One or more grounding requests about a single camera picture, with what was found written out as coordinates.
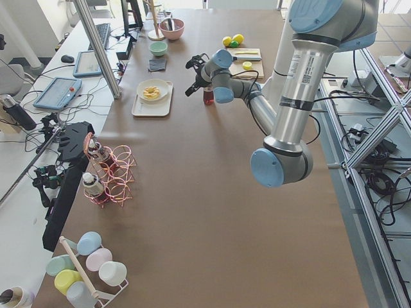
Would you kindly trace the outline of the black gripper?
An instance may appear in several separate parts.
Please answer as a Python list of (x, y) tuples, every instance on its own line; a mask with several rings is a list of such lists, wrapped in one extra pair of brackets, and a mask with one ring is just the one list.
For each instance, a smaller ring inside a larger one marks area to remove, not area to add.
[(211, 81), (202, 76), (202, 69), (207, 63), (204, 56), (209, 58), (206, 54), (194, 55), (185, 65), (186, 69), (194, 68), (196, 72), (195, 82), (185, 91), (186, 96), (192, 95), (200, 87), (205, 88), (211, 85)]

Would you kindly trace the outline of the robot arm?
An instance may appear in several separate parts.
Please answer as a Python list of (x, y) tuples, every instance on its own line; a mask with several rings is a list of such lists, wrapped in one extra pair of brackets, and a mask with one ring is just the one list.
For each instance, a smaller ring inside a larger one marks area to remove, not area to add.
[(211, 87), (217, 103), (242, 99), (265, 133), (250, 158), (254, 178), (266, 187), (305, 179), (313, 158), (302, 140), (320, 80), (334, 53), (372, 45), (378, 22), (377, 1), (293, 1), (288, 9), (272, 77), (265, 85), (236, 79), (234, 57), (225, 49), (210, 59), (193, 56), (196, 72), (186, 90)]

